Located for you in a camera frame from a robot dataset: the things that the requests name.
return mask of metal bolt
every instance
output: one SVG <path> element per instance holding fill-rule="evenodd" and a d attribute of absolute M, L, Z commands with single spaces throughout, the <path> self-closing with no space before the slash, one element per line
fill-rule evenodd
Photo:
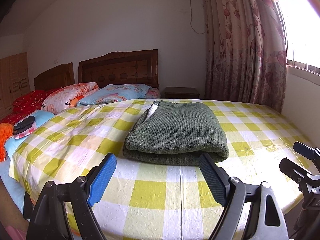
<path fill-rule="evenodd" d="M 230 180 L 233 183 L 238 183 L 240 181 L 237 177 L 231 177 Z"/>
<path fill-rule="evenodd" d="M 85 181 L 85 176 L 79 176 L 77 178 L 77 182 L 84 182 Z"/>
<path fill-rule="evenodd" d="M 52 185 L 53 185 L 53 181 L 51 180 L 45 184 L 46 187 L 51 187 Z"/>
<path fill-rule="evenodd" d="M 270 188 L 270 183 L 269 182 L 262 182 L 262 186 L 265 187 L 265 188 Z"/>

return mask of orange plush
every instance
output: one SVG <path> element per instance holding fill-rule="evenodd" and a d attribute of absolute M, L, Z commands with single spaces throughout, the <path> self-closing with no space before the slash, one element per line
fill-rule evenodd
<path fill-rule="evenodd" d="M 13 126 L 9 123 L 0 123 L 0 162 L 5 160 L 4 144 L 12 136 Z"/>

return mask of white cord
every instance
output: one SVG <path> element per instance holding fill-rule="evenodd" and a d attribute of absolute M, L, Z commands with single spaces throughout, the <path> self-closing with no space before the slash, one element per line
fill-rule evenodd
<path fill-rule="evenodd" d="M 199 33 L 199 32 L 197 32 L 197 31 L 192 27 L 192 6 L 191 6 L 191 0 L 189 0 L 189 1 L 190 1 L 190 13 L 191 13 L 190 26 L 191 26 L 191 28 L 193 29 L 193 31 L 194 31 L 195 33 L 197 33 L 197 34 L 204 34 L 204 33 L 206 33 L 206 32 L 204 32 L 204 33 Z"/>

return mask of red blanket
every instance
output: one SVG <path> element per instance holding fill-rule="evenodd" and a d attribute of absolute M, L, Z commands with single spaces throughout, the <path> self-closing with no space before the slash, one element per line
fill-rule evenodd
<path fill-rule="evenodd" d="M 0 123 L 10 123 L 14 125 L 19 122 L 22 118 L 31 114 L 36 110 L 41 110 L 41 105 L 48 95 L 59 90 L 51 89 L 48 91 L 34 90 L 22 97 L 17 98 L 13 103 L 13 113 L 7 115 L 5 118 L 0 120 Z"/>

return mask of window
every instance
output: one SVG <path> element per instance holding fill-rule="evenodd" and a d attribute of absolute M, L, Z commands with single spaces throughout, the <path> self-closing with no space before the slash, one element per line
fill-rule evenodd
<path fill-rule="evenodd" d="M 308 0 L 275 0 L 283 16 L 288 65 L 320 74 L 320 17 Z"/>

